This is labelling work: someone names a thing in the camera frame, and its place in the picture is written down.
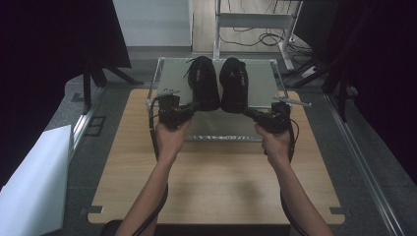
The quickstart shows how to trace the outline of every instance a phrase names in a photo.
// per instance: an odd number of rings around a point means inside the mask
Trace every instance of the wooden board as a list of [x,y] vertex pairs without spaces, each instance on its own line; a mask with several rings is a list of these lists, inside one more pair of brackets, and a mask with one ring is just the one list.
[[[290,97],[299,99],[296,92]],[[149,135],[146,89],[132,90],[95,193],[92,223],[123,219],[155,165]],[[325,221],[340,224],[344,215],[304,108],[291,114],[300,126],[292,166]],[[260,143],[186,142],[169,177],[169,196],[158,223],[287,224],[276,176]]]

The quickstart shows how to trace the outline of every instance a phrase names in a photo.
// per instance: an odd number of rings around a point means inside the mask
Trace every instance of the gray floor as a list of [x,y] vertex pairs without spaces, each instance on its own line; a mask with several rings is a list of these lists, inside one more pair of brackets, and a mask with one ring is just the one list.
[[[164,57],[196,57],[189,48],[130,48],[133,69],[123,69],[137,80],[146,82],[153,77],[156,59]],[[238,58],[277,58],[273,54],[236,54]],[[93,122],[102,121],[102,129],[91,126],[78,146],[69,167],[64,228],[48,235],[99,235],[101,224],[87,220],[95,190],[123,113],[132,86],[110,72],[105,72],[108,85],[93,114]],[[336,235],[390,235],[383,218],[337,128],[331,110],[321,91],[324,79],[317,79],[296,89],[303,101],[312,102],[306,113],[331,181],[346,215],[341,225],[333,225]],[[47,129],[75,125],[83,110],[83,81],[74,78],[67,84],[66,96]],[[353,104],[346,105],[347,124],[361,148],[397,216],[404,235],[417,235],[417,188],[402,170],[392,153],[364,120]],[[268,235],[260,232],[257,235]]]

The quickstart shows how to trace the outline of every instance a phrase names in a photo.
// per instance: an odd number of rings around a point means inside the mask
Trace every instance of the forearm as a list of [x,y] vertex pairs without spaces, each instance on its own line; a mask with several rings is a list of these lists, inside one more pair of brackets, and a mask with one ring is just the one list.
[[[160,161],[155,166],[141,193],[136,198],[120,225],[116,235],[131,236],[153,213],[162,199],[171,167],[172,163],[167,161]],[[155,225],[156,221],[149,226],[147,233],[153,232]]]
[[275,169],[281,194],[295,221],[309,235],[333,235],[322,216],[311,203],[292,168]]

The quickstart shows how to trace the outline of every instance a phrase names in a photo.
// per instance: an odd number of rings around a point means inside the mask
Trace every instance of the black cable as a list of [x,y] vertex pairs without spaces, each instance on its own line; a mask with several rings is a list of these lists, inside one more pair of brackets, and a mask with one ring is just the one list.
[[[293,122],[297,126],[297,136],[296,137],[294,137],[294,130],[292,128],[291,122]],[[295,143],[298,140],[298,135],[299,135],[299,132],[300,132],[300,128],[299,128],[297,122],[290,119],[289,117],[288,117],[287,123],[289,124],[288,131],[289,131],[289,139],[290,139],[290,147],[289,147],[288,157],[289,157],[289,161],[291,162],[292,157],[294,155],[294,151],[295,151]],[[286,217],[288,218],[288,221],[290,222],[291,226],[294,227],[295,230],[297,230],[297,232],[300,233],[300,235],[308,236],[309,234],[306,231],[304,231],[304,229],[297,223],[297,221],[294,219],[291,212],[289,211],[288,205],[286,204],[285,199],[282,196],[282,192],[279,193],[279,196],[281,198],[282,209],[283,209]]]
[[[158,161],[159,158],[159,149],[157,146],[157,140],[156,140],[156,132],[155,127],[153,125],[153,118],[157,115],[153,116],[153,108],[154,104],[158,101],[158,97],[154,98],[152,103],[150,104],[149,108],[149,131],[150,131],[150,138],[152,139],[153,144],[153,150],[155,153],[156,161]],[[148,226],[153,222],[153,220],[156,218],[156,216],[160,213],[163,206],[166,203],[166,200],[168,199],[168,184],[166,184],[165,191],[163,192],[162,198],[159,202],[159,205],[156,207],[156,209],[148,216],[148,218],[142,223],[142,225],[138,228],[138,230],[135,231],[133,236],[141,235],[145,229],[148,228]]]

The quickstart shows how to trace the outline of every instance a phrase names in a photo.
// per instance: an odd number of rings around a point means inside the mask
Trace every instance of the metal rail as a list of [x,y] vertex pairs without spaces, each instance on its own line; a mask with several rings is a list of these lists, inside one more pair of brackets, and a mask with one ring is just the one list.
[[342,134],[342,137],[346,141],[346,144],[353,156],[353,159],[359,169],[359,172],[362,175],[362,178],[365,182],[365,185],[368,187],[368,190],[373,198],[375,205],[377,206],[378,211],[380,212],[381,218],[383,219],[387,230],[390,235],[404,235],[404,232],[401,229],[401,226],[398,223],[398,220],[395,216],[392,207],[390,206],[381,185],[374,176],[369,167],[361,149],[353,138],[352,133],[350,132],[349,127],[346,123],[342,121],[340,116],[337,113],[337,106],[334,99],[325,94],[325,100],[330,107],[333,118]]

